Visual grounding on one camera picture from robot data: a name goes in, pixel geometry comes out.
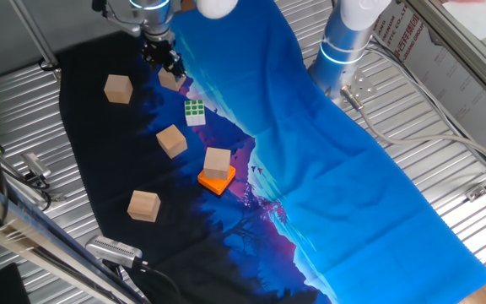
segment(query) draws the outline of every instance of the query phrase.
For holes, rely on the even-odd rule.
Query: metal grid table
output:
[[[319,50],[331,13],[330,0],[278,0],[277,5],[294,31],[305,65]],[[364,100],[370,118],[389,136],[416,137],[453,134],[429,102],[383,58],[362,59],[364,74],[377,88]],[[0,142],[5,157],[19,171],[19,154],[35,152],[53,173],[49,183],[67,196],[47,214],[79,243],[100,234],[73,151],[59,116],[59,84],[51,73],[26,68],[0,78]],[[357,112],[341,106],[361,127]],[[464,244],[486,262],[486,196],[467,204],[464,193],[486,178],[486,167],[462,144],[438,141],[413,145],[381,143]],[[0,268],[18,263],[32,303],[96,303],[85,292],[0,247]],[[136,286],[125,274],[126,282]]]

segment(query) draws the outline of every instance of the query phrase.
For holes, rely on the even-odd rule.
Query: metal rod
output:
[[[31,39],[37,45],[37,48],[39,49],[40,54],[44,57],[46,63],[53,67],[57,66],[59,62],[57,61],[56,55],[51,50],[50,45],[48,45],[46,38],[42,35],[41,29],[31,16],[30,11],[25,7],[24,2],[22,0],[9,1],[20,20],[22,20],[25,28],[30,33]]]
[[[0,193],[0,216],[2,212],[3,196]],[[97,265],[92,264],[62,242],[46,223],[39,222],[32,215],[35,215],[33,209],[24,212],[21,207],[10,203],[7,224],[0,228],[0,245],[104,303],[121,303],[118,299],[125,303],[149,303],[114,274],[105,270],[99,262]],[[39,252],[48,252],[57,259],[46,258],[46,254],[40,255]]]

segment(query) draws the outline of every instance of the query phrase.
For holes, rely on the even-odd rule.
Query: rubik's cube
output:
[[[203,100],[185,101],[185,119],[187,126],[202,126],[206,124],[206,108]]]

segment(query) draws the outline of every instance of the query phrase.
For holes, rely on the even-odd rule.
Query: white cable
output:
[[[434,97],[432,96],[432,94],[430,94],[430,92],[425,87],[423,87],[423,85],[419,84],[419,82],[416,82],[416,80],[412,79],[407,74],[407,72],[404,70],[404,68],[399,63],[395,62],[393,59],[389,58],[386,54],[384,54],[384,53],[382,53],[382,52],[380,52],[378,50],[375,50],[375,49],[372,49],[372,48],[369,48],[369,47],[367,47],[365,50],[368,51],[368,52],[371,52],[371,53],[374,53],[374,54],[377,54],[377,55],[383,57],[388,62],[390,62],[391,64],[393,64],[394,66],[396,66],[401,71],[401,73],[406,77],[406,79],[408,79],[408,81],[410,83],[412,83],[417,88],[419,88],[420,90],[422,90],[429,98],[431,98],[433,100],[433,103],[435,104],[436,109],[442,115],[442,117],[447,121],[447,115],[441,109],[439,101],[437,101],[436,99],[434,99]],[[374,125],[370,122],[369,117],[367,117],[367,115],[366,115],[366,113],[365,113],[365,111],[363,109],[361,109],[360,113],[361,113],[361,116],[363,117],[363,119],[365,119],[365,121],[367,122],[367,125],[369,125],[369,128],[378,137],[384,139],[385,141],[387,141],[390,144],[414,144],[414,143],[420,143],[420,142],[429,141],[429,140],[445,139],[445,140],[453,140],[453,141],[457,141],[457,142],[460,142],[460,143],[463,143],[463,144],[470,145],[475,150],[479,151],[480,153],[482,153],[482,154],[484,154],[486,156],[486,149],[482,145],[477,144],[477,143],[473,142],[472,140],[470,140],[468,138],[463,138],[461,136],[455,136],[455,135],[431,135],[431,136],[426,136],[426,137],[421,137],[421,138],[411,138],[411,139],[403,139],[403,140],[394,139],[394,138],[388,138],[386,135],[384,135],[383,133],[380,133],[378,130],[375,129]]]
[[[380,132],[376,129],[375,125],[370,121],[370,119],[367,116],[367,113],[365,112],[364,109],[360,109],[359,114],[361,114],[364,121],[369,126],[370,130],[372,130],[372,132],[374,134],[376,134],[376,136],[384,139],[385,141],[387,141],[390,144],[416,144],[416,143],[422,143],[422,142],[426,142],[426,141],[430,141],[430,140],[442,140],[442,139],[453,140],[453,141],[457,141],[459,143],[470,145],[475,150],[481,152],[482,154],[484,154],[486,156],[486,149],[481,144],[474,143],[470,139],[463,138],[463,137],[460,137],[460,136],[455,136],[455,135],[430,135],[430,136],[423,136],[423,137],[409,138],[409,139],[389,138],[384,133],[382,133],[382,132]]]

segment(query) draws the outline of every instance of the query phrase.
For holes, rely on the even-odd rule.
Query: wooden cube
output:
[[[168,157],[173,159],[181,152],[186,150],[186,139],[176,126],[171,125],[160,133],[157,133],[160,147],[166,152]]]
[[[165,87],[166,89],[179,91],[183,83],[185,82],[186,76],[179,78],[179,81],[176,81],[176,76],[173,73],[170,73],[165,70],[165,68],[161,68],[159,72],[159,82],[160,85]]]
[[[108,75],[105,94],[109,102],[128,104],[132,95],[131,80],[128,76]]]
[[[208,148],[203,162],[203,174],[206,178],[228,179],[230,169],[230,151],[227,149]]]
[[[156,193],[135,190],[127,213],[135,220],[155,222],[159,213],[160,199]]]

